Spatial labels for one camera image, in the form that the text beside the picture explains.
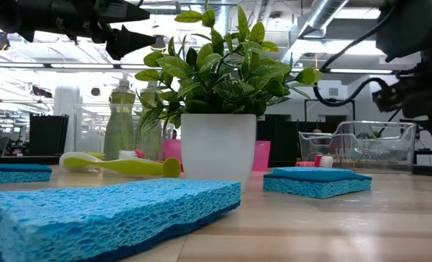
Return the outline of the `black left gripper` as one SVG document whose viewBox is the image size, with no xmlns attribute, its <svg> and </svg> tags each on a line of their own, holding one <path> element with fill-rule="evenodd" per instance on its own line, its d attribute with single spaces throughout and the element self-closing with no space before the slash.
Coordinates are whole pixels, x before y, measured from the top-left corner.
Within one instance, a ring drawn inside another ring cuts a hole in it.
<svg viewBox="0 0 432 262">
<path fill-rule="evenodd" d="M 102 21 L 124 23 L 147 20 L 150 13 L 124 0 L 43 0 L 33 2 L 33 25 L 37 31 L 59 33 L 75 40 L 78 36 L 106 40 L 106 51 L 113 60 L 120 60 L 135 50 L 156 43 L 153 36 L 113 28 L 108 35 Z"/>
</svg>

